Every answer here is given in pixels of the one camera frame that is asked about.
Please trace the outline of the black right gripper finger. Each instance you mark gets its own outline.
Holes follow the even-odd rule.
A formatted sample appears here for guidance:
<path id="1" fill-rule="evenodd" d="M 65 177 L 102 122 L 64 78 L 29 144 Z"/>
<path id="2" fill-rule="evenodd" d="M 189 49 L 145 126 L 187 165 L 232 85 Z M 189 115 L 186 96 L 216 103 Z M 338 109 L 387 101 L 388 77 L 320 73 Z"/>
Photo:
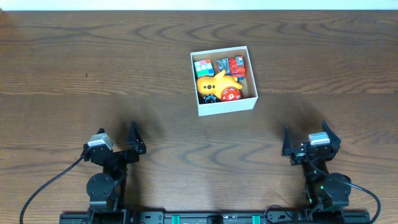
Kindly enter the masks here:
<path id="1" fill-rule="evenodd" d="M 283 156 L 289 156 L 292 153 L 292 146 L 290 142 L 290 135 L 289 135 L 289 129 L 288 126 L 285 126 L 284 129 L 284 141 L 282 145 L 282 155 Z"/>
<path id="2" fill-rule="evenodd" d="M 327 133 L 332 146 L 340 146 L 341 139 L 329 128 L 326 121 L 322 121 L 322 130 Z"/>

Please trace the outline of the red polyhedral die ball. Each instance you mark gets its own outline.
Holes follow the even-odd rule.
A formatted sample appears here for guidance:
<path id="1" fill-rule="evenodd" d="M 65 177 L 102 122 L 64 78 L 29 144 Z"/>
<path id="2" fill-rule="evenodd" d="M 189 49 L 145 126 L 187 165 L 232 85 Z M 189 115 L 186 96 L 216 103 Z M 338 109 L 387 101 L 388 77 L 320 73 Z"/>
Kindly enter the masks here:
<path id="1" fill-rule="evenodd" d="M 241 98 L 241 92 L 235 87 L 227 87 L 221 92 L 221 101 L 234 101 Z"/>

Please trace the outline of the small black round cap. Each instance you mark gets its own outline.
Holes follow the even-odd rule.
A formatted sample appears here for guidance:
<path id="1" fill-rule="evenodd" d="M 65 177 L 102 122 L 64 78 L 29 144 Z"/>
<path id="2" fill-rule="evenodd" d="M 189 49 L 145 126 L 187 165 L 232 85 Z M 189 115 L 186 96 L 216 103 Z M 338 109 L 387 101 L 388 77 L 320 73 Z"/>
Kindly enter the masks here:
<path id="1" fill-rule="evenodd" d="M 208 103 L 218 103 L 221 100 L 219 98 L 217 98 L 214 94 L 209 94 L 206 95 L 203 99 L 204 104 L 208 104 Z"/>

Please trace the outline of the yellow rubber duck toy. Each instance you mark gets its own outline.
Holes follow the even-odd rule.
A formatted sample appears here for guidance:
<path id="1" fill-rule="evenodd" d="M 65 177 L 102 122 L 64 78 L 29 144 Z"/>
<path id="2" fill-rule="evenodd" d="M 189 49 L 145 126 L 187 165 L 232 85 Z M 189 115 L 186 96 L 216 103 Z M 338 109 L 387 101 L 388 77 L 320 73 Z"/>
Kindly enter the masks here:
<path id="1" fill-rule="evenodd" d="M 224 70 L 213 77 L 200 77 L 197 79 L 197 91 L 202 95 L 213 94 L 221 98 L 225 88 L 233 87 L 242 90 L 243 86 L 238 82 L 238 78 L 227 75 Z"/>

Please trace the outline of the red toy fire truck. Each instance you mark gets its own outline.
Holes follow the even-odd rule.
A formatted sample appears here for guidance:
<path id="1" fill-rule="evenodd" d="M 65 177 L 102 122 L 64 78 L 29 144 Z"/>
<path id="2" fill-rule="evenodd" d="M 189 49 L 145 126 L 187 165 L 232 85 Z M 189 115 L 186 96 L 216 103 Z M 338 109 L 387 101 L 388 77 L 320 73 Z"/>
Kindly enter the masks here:
<path id="1" fill-rule="evenodd" d="M 246 78 L 246 67 L 244 65 L 244 57 L 242 55 L 217 59 L 216 65 L 218 72 L 224 70 L 227 75 L 237 77 L 238 81 Z"/>

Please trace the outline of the multicoloured puzzle cube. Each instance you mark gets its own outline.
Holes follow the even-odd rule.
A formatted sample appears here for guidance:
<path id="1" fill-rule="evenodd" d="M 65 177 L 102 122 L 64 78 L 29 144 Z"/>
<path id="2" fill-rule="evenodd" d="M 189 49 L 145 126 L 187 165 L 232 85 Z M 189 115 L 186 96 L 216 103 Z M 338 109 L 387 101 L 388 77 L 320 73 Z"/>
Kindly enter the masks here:
<path id="1" fill-rule="evenodd" d="M 195 69 L 197 78 L 204 77 L 204 76 L 213 77 L 215 75 L 215 71 L 213 69 L 210 59 L 194 62 L 194 69 Z"/>

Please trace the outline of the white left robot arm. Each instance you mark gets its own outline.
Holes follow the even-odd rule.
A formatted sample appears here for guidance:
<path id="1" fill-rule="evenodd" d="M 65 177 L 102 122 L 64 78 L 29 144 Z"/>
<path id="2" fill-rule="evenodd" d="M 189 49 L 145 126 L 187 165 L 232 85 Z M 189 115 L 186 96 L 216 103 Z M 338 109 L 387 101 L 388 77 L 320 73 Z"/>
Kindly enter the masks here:
<path id="1" fill-rule="evenodd" d="M 81 160 L 102 167 L 103 171 L 92 176 L 86 185 L 90 205 L 83 214 L 61 214 L 60 223 L 72 224 L 224 224 L 224 223 L 287 223 L 294 220 L 294 213 L 272 207 L 264 213 L 168 213 L 160 211 L 140 212 L 124 204 L 127 165 L 139 161 L 146 153 L 146 145 L 132 122 L 127 135 L 129 149 L 113 151 L 113 142 L 103 128 L 83 145 Z"/>

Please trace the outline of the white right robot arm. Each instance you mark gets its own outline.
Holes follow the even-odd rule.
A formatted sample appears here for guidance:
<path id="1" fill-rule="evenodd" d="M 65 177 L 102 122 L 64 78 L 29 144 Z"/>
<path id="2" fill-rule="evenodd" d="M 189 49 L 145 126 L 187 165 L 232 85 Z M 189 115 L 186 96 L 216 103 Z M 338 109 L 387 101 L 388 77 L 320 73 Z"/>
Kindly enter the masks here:
<path id="1" fill-rule="evenodd" d="M 294 148 L 289 129 L 284 130 L 282 155 L 293 166 L 301 166 L 305 179 L 305 196 L 310 202 L 294 213 L 294 221 L 345 223 L 344 208 L 349 205 L 351 179 L 340 173 L 330 173 L 326 162 L 337 154 L 341 139 L 322 121 L 322 132 L 308 136 L 308 141 Z"/>

